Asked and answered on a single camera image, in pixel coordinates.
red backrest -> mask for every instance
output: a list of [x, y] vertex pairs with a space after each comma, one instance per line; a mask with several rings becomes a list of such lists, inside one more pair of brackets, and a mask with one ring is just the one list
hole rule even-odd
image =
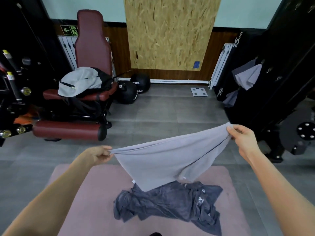
[[112, 75], [111, 46], [103, 35], [103, 16], [99, 11], [77, 13], [79, 37], [75, 43], [77, 66], [96, 67]]

light blue wall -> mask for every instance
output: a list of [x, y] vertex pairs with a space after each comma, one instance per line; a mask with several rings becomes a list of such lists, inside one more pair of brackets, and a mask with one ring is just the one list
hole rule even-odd
[[[215, 26], [267, 28], [281, 0], [222, 0]], [[104, 21], [126, 22], [124, 0], [43, 0], [51, 19], [77, 19], [80, 9], [102, 13]]]

gray tile floor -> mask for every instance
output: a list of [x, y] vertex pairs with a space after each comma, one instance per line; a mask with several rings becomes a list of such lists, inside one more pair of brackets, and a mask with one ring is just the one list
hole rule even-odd
[[[0, 147], [0, 233], [46, 185], [55, 166], [70, 163], [83, 150], [99, 144], [119, 148], [194, 133], [228, 121], [213, 92], [193, 97], [187, 85], [152, 85], [132, 105], [113, 103], [104, 142], [61, 140], [45, 142], [32, 133], [6, 140]], [[315, 148], [304, 155], [285, 153], [277, 168], [315, 204]], [[110, 164], [118, 164], [113, 158]], [[271, 206], [255, 174], [230, 142], [216, 158], [231, 175], [252, 235], [282, 235]]]

blue sticker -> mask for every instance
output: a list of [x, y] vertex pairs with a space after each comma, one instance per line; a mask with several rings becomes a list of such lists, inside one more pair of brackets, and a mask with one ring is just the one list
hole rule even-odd
[[200, 61], [195, 61], [194, 63], [194, 69], [198, 69], [200, 65]]

forearm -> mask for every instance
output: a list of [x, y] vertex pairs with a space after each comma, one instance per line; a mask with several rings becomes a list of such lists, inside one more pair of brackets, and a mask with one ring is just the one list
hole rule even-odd
[[303, 197], [261, 153], [249, 157], [284, 235], [313, 235], [315, 207]]
[[4, 236], [57, 235], [91, 164], [78, 157], [19, 214]]

